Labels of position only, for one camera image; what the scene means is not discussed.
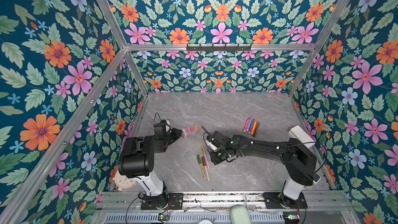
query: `marble surface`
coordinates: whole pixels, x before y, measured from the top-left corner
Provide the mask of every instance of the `marble surface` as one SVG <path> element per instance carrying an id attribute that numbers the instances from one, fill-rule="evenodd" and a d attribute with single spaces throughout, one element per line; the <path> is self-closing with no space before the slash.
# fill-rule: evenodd
<path id="1" fill-rule="evenodd" d="M 252 116 L 260 122 L 256 139 L 271 142 L 287 141 L 287 132 L 296 125 L 302 126 L 291 99 L 282 93 L 150 94 L 137 136 L 153 135 L 156 112 L 169 120 L 172 128 L 203 125 L 210 133 L 219 131 L 228 137 L 252 137 L 243 132 L 247 118 Z M 211 164 L 209 182 L 203 178 L 196 159 L 197 154 L 203 155 L 202 145 L 203 131 L 180 138 L 165 153 L 155 154 L 154 171 L 169 191 L 281 190 L 289 176 L 279 162 L 239 157 L 231 163 Z M 329 189 L 321 171 L 321 181 L 305 189 Z"/>

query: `floral wallpaper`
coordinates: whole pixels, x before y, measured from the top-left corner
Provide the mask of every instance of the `floral wallpaper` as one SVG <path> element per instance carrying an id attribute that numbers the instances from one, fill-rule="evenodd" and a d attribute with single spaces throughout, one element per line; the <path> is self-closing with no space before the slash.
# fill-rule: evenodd
<path id="1" fill-rule="evenodd" d="M 0 0 L 0 211 L 112 62 L 95 0 Z M 89 223 L 142 95 L 125 60 L 19 223 Z"/>
<path id="2" fill-rule="evenodd" d="M 295 92 L 335 186 L 366 224 L 396 223 L 398 0 L 351 0 Z"/>
<path id="3" fill-rule="evenodd" d="M 109 0 L 132 44 L 311 43 L 337 0 Z M 333 29 L 340 34 L 341 26 Z"/>

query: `green object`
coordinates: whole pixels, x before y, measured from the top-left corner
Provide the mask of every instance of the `green object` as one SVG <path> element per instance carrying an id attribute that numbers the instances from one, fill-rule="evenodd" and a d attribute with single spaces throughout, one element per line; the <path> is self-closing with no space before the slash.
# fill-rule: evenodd
<path id="1" fill-rule="evenodd" d="M 198 159 L 198 163 L 199 163 L 199 164 L 202 164 L 202 160 L 201 160 L 199 154 L 196 155 L 196 158 Z"/>

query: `marker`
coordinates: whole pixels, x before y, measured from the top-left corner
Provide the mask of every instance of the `marker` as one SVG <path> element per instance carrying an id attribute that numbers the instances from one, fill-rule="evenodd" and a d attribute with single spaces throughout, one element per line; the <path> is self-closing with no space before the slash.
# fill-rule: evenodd
<path id="1" fill-rule="evenodd" d="M 254 122 L 253 128 L 250 132 L 251 134 L 254 134 L 254 130 L 256 129 L 256 126 L 257 126 L 257 120 Z"/>
<path id="2" fill-rule="evenodd" d="M 209 161 L 207 160 L 207 155 L 206 155 L 205 146 L 202 146 L 202 152 L 203 152 L 203 155 L 205 156 L 206 165 L 207 165 L 207 167 L 210 169 Z"/>
<path id="3" fill-rule="evenodd" d="M 203 170 L 202 160 L 200 159 L 199 154 L 196 155 L 196 158 L 198 159 L 198 163 L 199 163 L 200 168 L 202 170 L 203 178 L 206 178 L 205 171 Z"/>
<path id="4" fill-rule="evenodd" d="M 202 163 L 203 163 L 203 167 L 205 168 L 205 171 L 206 171 L 207 180 L 210 181 L 209 171 L 207 170 L 207 167 L 206 167 L 205 157 L 202 157 Z"/>
<path id="5" fill-rule="evenodd" d="M 245 128 L 243 129 L 244 132 L 246 132 L 246 129 L 247 129 L 248 124 L 249 124 L 249 120 L 250 120 L 250 117 L 248 117 L 248 120 L 246 120 L 246 126 L 245 126 Z"/>
<path id="6" fill-rule="evenodd" d="M 250 125 L 251 125 L 251 121 L 252 121 L 252 120 L 253 120 L 252 117 L 250 117 L 248 126 L 246 127 L 246 131 L 247 131 L 247 132 L 249 131 L 249 128 L 250 128 Z"/>

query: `orange marker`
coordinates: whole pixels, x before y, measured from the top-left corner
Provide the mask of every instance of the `orange marker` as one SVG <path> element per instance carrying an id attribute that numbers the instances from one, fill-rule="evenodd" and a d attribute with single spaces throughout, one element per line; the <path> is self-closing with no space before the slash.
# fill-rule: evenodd
<path id="1" fill-rule="evenodd" d="M 251 132 L 249 132 L 250 134 L 254 133 L 254 130 L 256 129 L 256 125 L 257 125 L 257 120 L 254 122 L 253 128 L 251 130 Z"/>

